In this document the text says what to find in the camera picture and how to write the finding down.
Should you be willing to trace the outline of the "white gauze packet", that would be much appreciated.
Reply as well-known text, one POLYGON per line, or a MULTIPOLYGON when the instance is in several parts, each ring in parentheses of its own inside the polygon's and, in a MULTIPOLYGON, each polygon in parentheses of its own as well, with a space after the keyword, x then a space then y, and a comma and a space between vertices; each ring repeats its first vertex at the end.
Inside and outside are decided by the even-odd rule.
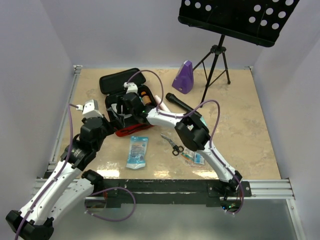
POLYGON ((118 107, 117 103, 112 103, 107 108, 107 114, 110 121, 118 121, 123 123, 125 120, 125 114, 122 112, 122 105, 118 107))

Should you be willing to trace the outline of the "brown medicine bottle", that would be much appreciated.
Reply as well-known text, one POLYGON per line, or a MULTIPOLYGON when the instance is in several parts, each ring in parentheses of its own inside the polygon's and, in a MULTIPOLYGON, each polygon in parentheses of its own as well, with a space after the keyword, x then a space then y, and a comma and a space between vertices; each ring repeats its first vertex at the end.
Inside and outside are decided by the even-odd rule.
POLYGON ((152 104, 152 101, 151 101, 149 95, 145 91, 142 91, 140 96, 141 96, 142 103, 145 106, 148 106, 148 105, 152 104))

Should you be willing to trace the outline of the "red black medicine case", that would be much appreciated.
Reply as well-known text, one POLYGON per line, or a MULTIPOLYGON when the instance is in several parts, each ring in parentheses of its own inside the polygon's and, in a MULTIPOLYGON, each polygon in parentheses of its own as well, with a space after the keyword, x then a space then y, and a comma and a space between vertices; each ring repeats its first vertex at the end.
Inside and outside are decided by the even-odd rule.
POLYGON ((102 76, 99 87, 105 97, 109 122, 118 137, 124 137, 153 126, 143 117, 157 106, 146 78, 138 68, 102 76))

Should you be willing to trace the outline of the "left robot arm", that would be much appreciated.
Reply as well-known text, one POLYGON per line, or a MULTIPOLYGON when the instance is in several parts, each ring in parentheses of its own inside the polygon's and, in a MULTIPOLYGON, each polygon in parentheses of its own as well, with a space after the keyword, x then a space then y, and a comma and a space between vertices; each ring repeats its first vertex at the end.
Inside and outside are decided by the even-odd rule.
POLYGON ((86 167, 115 130, 103 115, 85 117, 82 122, 80 133, 73 137, 39 191, 20 210, 7 214, 5 219, 16 239, 50 239, 67 212, 85 197, 103 192, 104 178, 86 167))

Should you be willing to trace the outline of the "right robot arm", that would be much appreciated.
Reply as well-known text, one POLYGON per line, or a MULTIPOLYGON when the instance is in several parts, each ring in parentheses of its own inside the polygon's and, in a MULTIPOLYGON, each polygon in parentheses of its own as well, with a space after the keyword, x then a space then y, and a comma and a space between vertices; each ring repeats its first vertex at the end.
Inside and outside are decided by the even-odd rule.
POLYGON ((159 110, 155 106, 143 105, 133 92, 125 94, 122 99, 129 113, 139 123, 175 129, 183 145, 200 154, 213 168, 227 196, 233 197, 244 190, 241 174, 219 153, 213 143, 213 135, 209 134, 209 129, 195 114, 195 110, 185 114, 159 110))

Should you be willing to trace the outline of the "blue pouch packet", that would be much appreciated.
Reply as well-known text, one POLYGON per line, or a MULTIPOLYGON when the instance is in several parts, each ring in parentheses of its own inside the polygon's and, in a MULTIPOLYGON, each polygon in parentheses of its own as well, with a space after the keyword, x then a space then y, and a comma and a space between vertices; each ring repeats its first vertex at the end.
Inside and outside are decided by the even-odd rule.
POLYGON ((127 168, 138 170, 146 166, 145 155, 147 151, 148 141, 148 137, 130 137, 129 153, 126 161, 127 168))

